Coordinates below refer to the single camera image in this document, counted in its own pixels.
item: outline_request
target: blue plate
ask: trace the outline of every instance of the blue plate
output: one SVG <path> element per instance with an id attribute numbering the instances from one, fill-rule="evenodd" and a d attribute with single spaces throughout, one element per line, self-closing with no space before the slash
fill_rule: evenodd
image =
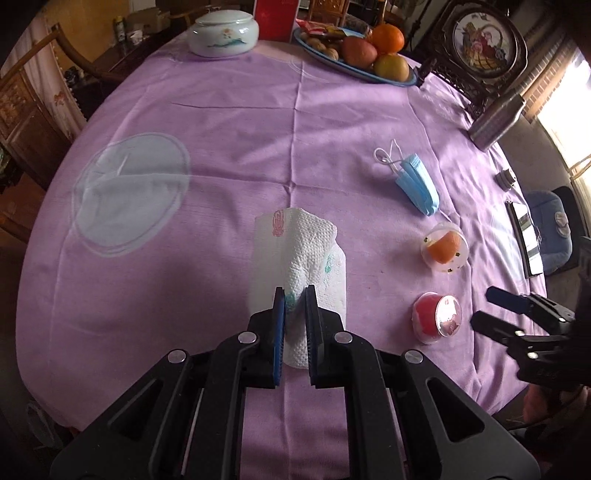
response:
<path id="1" fill-rule="evenodd" d="M 353 30 L 348 30 L 347 28 L 342 29 L 348 37 L 359 37 L 363 38 L 363 35 L 354 32 Z M 302 47 L 304 47 L 305 51 L 312 55 L 314 58 L 318 59 L 325 65 L 332 67 L 336 70 L 340 70 L 347 75 L 351 75 L 361 80 L 365 80 L 366 82 L 372 83 L 389 83 L 390 85 L 394 85 L 396 87 L 412 87 L 417 84 L 417 72 L 415 69 L 410 69 L 410 74 L 408 76 L 408 80 L 406 82 L 395 82 L 393 80 L 383 79 L 382 77 L 378 77 L 373 73 L 366 72 L 364 70 L 356 69 L 350 65 L 347 65 L 343 60 L 333 60 L 330 57 L 327 57 L 323 53 L 319 52 L 318 50 L 313 49 L 312 47 L 306 45 L 306 42 L 300 38 L 301 35 L 301 28 L 296 28 L 294 31 L 294 38 L 296 42 L 298 42 Z"/>

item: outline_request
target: folded paper towel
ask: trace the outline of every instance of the folded paper towel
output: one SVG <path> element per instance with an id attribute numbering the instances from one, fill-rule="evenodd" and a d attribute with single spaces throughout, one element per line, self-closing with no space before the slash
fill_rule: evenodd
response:
<path id="1" fill-rule="evenodd" d="M 336 227 L 300 208 L 277 210 L 255 219 L 251 315 L 273 306 L 276 287 L 285 290 L 287 318 L 283 361 L 308 368 L 302 294 L 316 288 L 318 306 L 340 315 L 345 327 L 347 289 L 345 254 L 337 245 Z"/>

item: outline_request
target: face mask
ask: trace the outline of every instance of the face mask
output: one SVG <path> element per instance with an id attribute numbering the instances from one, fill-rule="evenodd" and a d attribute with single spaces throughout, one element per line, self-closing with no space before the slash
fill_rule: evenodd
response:
<path id="1" fill-rule="evenodd" d="M 417 154 L 413 154 L 404 160 L 393 161 L 391 157 L 393 145 L 398 147 L 402 157 L 400 147 L 396 140 L 393 140 L 390 144 L 389 153 L 382 148 L 376 148 L 374 158 L 380 163 L 390 166 L 397 176 L 396 184 L 407 194 L 415 207 L 427 216 L 433 215 L 439 208 L 439 195 L 429 176 L 429 172 Z"/>

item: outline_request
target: metal thermos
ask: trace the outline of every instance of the metal thermos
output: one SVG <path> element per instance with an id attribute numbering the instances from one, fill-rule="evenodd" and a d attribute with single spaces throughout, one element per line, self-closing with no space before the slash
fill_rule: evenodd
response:
<path id="1" fill-rule="evenodd" d="M 511 89 L 484 110 L 468 130 L 468 135 L 485 152 L 515 125 L 524 107 L 523 97 L 516 89 Z"/>

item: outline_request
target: tablecloth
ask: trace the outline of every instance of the tablecloth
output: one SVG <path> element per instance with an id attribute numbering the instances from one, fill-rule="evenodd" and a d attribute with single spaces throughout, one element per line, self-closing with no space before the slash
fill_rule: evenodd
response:
<path id="1" fill-rule="evenodd" d="M 466 135 L 463 99 L 440 79 L 373 85 L 317 63 L 297 46 L 260 42 L 205 60 L 182 37 L 149 57 L 90 119 L 57 172 L 35 223 L 17 313 L 18 364 L 61 424 L 84 429 L 169 350 L 213 349 L 248 323 L 254 219 L 297 206 L 333 222 L 346 254 L 348 329 L 393 353 L 423 351 L 484 409 L 523 384 L 503 347 L 475 335 L 491 285 L 545 294 L 526 280 L 494 175 L 496 145 Z M 396 138 L 416 153 L 440 209 L 470 244 L 468 264 L 433 272 L 419 245 L 439 214 L 422 215 L 372 156 Z M 458 333 L 420 344 L 411 306 L 455 295 Z M 341 390 L 315 390 L 284 368 L 280 388 L 249 390 L 244 478 L 348 475 Z"/>

